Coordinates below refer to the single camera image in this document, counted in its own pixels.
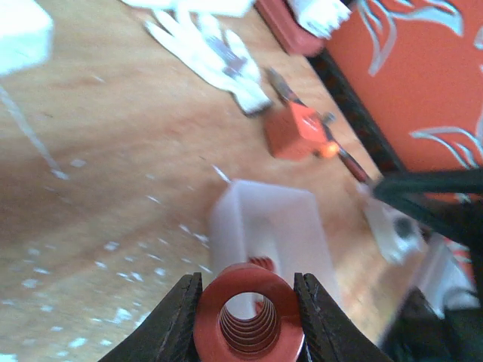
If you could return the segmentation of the red coil spring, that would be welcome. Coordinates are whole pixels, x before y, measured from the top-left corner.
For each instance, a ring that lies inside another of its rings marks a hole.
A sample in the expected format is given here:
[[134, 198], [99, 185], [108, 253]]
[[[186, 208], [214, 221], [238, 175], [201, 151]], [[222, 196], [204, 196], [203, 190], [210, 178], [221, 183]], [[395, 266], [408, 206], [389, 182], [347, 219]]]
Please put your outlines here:
[[296, 361], [304, 340], [298, 298], [272, 271], [231, 265], [202, 292], [193, 337], [202, 361]]

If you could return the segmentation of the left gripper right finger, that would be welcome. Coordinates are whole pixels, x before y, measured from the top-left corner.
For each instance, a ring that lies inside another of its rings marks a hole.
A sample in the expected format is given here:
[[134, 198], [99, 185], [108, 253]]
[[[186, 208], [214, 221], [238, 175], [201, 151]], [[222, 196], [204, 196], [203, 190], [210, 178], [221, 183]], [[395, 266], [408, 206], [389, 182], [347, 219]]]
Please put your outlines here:
[[319, 280], [294, 275], [304, 342], [298, 361], [382, 362], [390, 358], [346, 316]]

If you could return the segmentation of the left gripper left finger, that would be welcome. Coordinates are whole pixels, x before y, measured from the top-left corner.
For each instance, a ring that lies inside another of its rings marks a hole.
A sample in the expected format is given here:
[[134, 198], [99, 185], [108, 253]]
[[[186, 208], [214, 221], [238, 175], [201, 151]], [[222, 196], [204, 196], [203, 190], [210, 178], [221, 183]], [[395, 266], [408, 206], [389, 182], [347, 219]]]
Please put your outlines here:
[[199, 361], [193, 333], [202, 274], [184, 275], [139, 327], [101, 362]]

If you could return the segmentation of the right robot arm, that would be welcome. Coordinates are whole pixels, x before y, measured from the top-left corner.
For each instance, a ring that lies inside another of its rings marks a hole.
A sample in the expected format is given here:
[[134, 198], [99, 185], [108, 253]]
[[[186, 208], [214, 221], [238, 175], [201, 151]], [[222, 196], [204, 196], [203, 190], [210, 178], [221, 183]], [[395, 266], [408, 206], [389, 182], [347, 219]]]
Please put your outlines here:
[[383, 258], [423, 254], [379, 345], [395, 361], [482, 359], [482, 171], [358, 173]]

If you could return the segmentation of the white cube power socket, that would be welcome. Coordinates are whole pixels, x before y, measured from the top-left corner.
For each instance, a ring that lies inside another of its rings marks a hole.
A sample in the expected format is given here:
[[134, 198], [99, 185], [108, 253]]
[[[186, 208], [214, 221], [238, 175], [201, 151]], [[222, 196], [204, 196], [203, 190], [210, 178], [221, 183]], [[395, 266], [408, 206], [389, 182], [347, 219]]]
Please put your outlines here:
[[1, 77], [48, 61], [54, 21], [35, 1], [1, 2]]

